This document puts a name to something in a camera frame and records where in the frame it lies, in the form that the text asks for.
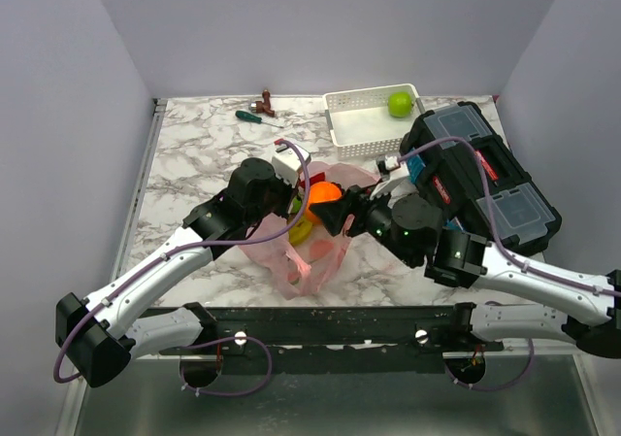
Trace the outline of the yellow fake lemon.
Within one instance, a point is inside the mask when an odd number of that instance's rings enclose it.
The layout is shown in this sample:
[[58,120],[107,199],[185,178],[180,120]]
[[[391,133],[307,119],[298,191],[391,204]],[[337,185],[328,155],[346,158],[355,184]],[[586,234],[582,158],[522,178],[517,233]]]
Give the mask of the yellow fake lemon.
[[305,217],[301,217],[296,224],[288,231],[288,242],[291,246],[297,247],[304,243],[313,230],[313,224]]

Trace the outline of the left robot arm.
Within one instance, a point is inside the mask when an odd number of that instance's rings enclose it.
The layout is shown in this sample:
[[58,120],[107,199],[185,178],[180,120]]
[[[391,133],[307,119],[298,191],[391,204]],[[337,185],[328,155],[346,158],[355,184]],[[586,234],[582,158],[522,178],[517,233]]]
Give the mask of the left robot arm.
[[216,319],[187,304],[150,316],[154,302],[190,274],[234,247],[265,244],[285,228],[259,237],[268,216],[287,218],[299,185],[310,180],[309,156],[277,151],[272,160],[247,158],[216,196],[196,206],[181,227],[123,276],[84,298],[68,293],[55,307],[59,354],[53,378],[59,384],[84,379],[98,387],[116,378],[133,360],[165,351],[203,353],[231,341],[216,334]]

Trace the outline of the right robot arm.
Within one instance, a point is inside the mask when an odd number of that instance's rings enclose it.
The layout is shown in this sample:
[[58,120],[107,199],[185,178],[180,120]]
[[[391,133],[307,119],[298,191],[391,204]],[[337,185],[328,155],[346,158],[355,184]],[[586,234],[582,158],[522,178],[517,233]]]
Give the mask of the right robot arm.
[[371,235],[405,265],[454,288],[479,288],[524,299],[522,305],[474,306],[451,321],[448,343],[465,351],[479,340],[549,339],[595,356],[620,356],[620,273],[590,275],[510,252],[484,237],[447,229],[441,210],[416,194],[395,204],[358,186],[310,211],[331,234]]

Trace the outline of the pink plastic bag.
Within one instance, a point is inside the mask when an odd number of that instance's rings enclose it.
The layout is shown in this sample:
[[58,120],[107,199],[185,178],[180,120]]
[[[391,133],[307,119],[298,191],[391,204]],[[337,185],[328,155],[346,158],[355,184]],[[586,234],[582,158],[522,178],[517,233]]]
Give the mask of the pink plastic bag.
[[[354,184],[372,185],[376,176],[355,165],[328,164],[317,161],[309,165],[311,181],[331,182],[346,189]],[[333,237],[318,224],[309,238],[297,247],[288,242],[288,233],[260,244],[246,245],[242,252],[272,273],[272,283],[287,300],[316,294],[339,271],[351,238],[343,233]]]

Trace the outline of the orange fake orange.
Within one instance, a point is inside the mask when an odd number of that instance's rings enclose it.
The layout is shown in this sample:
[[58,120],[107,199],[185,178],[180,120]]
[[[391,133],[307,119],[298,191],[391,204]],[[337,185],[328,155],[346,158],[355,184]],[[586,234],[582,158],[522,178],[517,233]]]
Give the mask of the orange fake orange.
[[311,211],[310,206],[315,203],[325,203],[336,201],[341,198],[343,191],[341,188],[331,182],[317,182],[310,186],[309,197],[305,207],[304,216],[313,225],[320,224],[320,220]]

